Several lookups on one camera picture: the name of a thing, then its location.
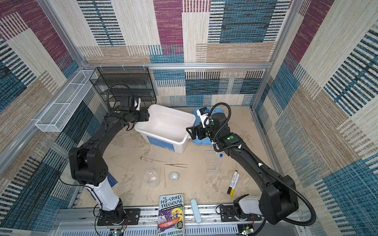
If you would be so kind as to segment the blue capped test tube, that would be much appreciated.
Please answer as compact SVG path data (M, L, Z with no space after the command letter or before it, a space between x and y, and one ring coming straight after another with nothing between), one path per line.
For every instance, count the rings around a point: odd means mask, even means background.
M216 161L215 161L215 167L216 167L215 170L216 171L220 170L220 164L221 164L222 157L223 157L223 154L221 152L218 152L217 156L216 156Z

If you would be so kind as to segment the clear test tube rack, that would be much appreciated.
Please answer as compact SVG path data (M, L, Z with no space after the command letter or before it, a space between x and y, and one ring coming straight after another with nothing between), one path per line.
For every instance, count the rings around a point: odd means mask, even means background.
M214 150L206 150L205 151L205 156L206 156L206 165L207 165L207 172L209 174L217 174L220 172L215 170L215 161L216 161L216 156L217 152Z

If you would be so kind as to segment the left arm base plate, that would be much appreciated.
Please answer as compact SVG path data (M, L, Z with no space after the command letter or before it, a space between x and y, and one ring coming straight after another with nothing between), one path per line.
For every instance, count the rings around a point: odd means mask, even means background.
M100 213L96 226L126 226L126 225L137 225L139 222L141 209L140 208L124 208L124 218L121 220L111 219L110 216L105 216Z

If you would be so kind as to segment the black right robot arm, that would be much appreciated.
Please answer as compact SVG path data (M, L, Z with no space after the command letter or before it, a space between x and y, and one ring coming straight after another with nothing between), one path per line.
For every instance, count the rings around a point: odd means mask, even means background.
M262 216L272 225L285 221L298 226L313 225L317 219L311 203L297 191L295 182L290 176L282 176L268 167L247 146L244 140L228 127L229 118L223 113L211 115L207 127L197 125L187 127L191 138L209 138L214 143L216 152L224 152L237 161L259 186L262 194L258 202ZM295 221L288 216L299 209L301 200L309 209L310 219Z

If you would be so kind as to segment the white plastic storage bin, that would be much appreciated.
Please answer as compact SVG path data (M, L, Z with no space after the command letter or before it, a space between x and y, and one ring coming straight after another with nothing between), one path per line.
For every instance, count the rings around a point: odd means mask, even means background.
M149 120L138 122L134 129L146 142L182 154L190 139L186 128L193 126L195 115L157 104L148 113Z

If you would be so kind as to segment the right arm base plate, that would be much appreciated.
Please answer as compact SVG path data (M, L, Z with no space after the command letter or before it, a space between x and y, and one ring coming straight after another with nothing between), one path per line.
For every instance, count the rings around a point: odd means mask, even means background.
M263 217L258 214L245 214L241 210L235 211L234 206L220 204L215 211L220 215L221 222L249 222L261 221Z

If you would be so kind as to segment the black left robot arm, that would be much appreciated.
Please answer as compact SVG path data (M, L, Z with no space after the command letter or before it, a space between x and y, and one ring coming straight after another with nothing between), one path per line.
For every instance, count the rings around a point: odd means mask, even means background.
M147 122L147 109L140 108L141 98L125 97L121 104L111 109L103 117L103 126L95 135L80 147L69 151L71 176L83 185L94 197L99 206L100 217L113 224L125 218L122 200L117 197L108 180L108 166L103 154L113 138L130 124Z

